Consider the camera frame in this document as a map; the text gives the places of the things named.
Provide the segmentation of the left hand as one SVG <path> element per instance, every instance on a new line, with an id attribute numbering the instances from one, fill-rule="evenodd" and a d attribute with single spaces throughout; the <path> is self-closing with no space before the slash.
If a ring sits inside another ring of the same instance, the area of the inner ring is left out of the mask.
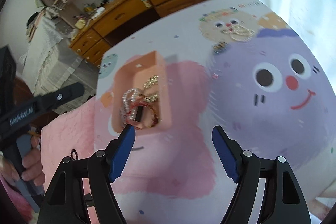
<path id="1" fill-rule="evenodd" d="M 22 165 L 26 169 L 22 176 L 19 176 L 14 166 L 1 155 L 1 175 L 9 185 L 15 186 L 15 182 L 20 178 L 24 181 L 32 181 L 36 186 L 42 186 L 45 183 L 41 151 L 38 149 L 39 138 L 32 136 L 31 146 L 31 151 L 22 160 Z"/>

